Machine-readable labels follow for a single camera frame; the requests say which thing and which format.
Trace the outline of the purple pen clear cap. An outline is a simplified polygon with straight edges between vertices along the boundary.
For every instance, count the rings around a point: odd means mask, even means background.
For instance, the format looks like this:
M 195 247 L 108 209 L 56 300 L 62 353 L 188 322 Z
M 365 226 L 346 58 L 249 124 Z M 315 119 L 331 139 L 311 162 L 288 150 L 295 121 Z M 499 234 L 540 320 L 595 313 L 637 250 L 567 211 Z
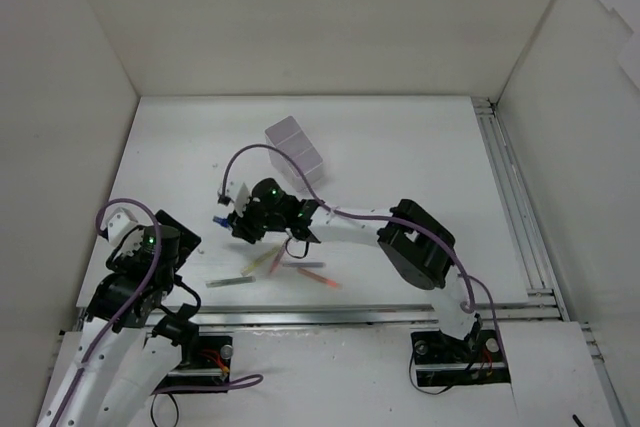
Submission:
M 320 269 L 320 268 L 324 268 L 326 266 L 326 263 L 324 262 L 317 262 L 317 261 L 311 261 L 311 262 L 293 262 L 293 261 L 289 261 L 289 262 L 282 262 L 280 264 L 282 267 L 286 267 L 286 268 L 301 268 L 301 269 Z

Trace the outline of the orange highlighter pen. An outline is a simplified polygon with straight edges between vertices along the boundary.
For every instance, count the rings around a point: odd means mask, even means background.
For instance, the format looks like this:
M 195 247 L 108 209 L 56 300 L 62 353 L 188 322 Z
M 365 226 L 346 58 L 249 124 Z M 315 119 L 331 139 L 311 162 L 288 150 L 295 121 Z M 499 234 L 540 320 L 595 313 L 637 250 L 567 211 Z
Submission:
M 334 281 L 332 279 L 329 279 L 327 277 L 324 277 L 322 275 L 319 275 L 319 274 L 317 274 L 317 273 L 315 273 L 313 271 L 310 271 L 310 270 L 307 270 L 307 269 L 304 269 L 304 268 L 297 268 L 297 272 L 299 274 L 309 278 L 309 279 L 312 279 L 312 280 L 314 280 L 316 282 L 319 282 L 319 283 L 322 283 L 324 285 L 327 285 L 327 286 L 329 286 L 331 288 L 335 288 L 335 289 L 340 289 L 341 288 L 341 284 L 340 283 L 338 283 L 338 282 L 336 282 L 336 281 Z

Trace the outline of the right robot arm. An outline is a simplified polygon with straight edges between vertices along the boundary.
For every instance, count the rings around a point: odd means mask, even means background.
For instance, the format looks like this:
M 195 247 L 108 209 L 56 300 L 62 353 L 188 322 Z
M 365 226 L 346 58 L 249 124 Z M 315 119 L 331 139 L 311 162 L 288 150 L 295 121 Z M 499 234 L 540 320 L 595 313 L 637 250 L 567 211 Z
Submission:
M 232 236 L 250 244 L 277 232 L 306 246 L 342 242 L 380 248 L 405 282 L 429 293 L 445 352 L 464 359 L 477 349 L 482 320 L 455 271 L 455 238 L 416 202 L 403 199 L 389 210 L 341 213 L 286 193 L 272 178 L 252 189 L 227 182 L 218 202 L 232 206 L 224 221 Z

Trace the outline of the blue-capped clear spray bottle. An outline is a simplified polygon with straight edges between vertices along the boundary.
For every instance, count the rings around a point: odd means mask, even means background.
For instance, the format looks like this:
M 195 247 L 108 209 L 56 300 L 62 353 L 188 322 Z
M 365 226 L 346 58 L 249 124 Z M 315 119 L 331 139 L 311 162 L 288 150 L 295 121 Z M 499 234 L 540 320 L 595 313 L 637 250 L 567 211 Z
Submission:
M 227 230 L 231 230 L 232 226 L 231 223 L 229 221 L 229 219 L 227 217 L 219 217 L 219 216 L 214 216 L 213 217 L 213 222 L 218 224 L 220 227 L 227 229 Z

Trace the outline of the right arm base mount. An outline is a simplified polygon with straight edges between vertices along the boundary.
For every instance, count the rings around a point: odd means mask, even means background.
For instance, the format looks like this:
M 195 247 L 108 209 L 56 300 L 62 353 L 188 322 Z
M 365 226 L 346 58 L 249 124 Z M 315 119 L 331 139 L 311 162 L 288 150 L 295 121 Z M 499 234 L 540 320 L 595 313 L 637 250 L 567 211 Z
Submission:
M 494 329 L 482 330 L 475 347 L 456 346 L 439 331 L 411 334 L 412 384 L 431 395 L 455 387 L 510 384 L 511 374 Z

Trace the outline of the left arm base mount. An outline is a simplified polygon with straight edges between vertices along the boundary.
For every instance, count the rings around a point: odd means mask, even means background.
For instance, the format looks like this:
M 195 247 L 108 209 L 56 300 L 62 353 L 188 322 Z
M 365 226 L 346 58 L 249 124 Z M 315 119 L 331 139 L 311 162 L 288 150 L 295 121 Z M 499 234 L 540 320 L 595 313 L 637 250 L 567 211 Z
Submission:
M 155 388 L 169 394 L 226 393 L 229 391 L 233 338 L 226 334 L 205 333 L 189 350 L 182 349 L 182 360 Z

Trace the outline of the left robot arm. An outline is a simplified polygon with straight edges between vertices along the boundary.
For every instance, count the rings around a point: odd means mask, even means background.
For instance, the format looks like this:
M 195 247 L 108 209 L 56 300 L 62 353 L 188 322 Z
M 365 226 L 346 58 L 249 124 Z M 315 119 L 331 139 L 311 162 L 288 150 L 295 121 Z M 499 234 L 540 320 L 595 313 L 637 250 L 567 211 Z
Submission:
M 164 210 L 143 225 L 117 209 L 100 234 L 113 248 L 109 273 L 41 426 L 126 426 L 171 370 L 200 353 L 192 319 L 201 298 L 178 273 L 200 237 Z

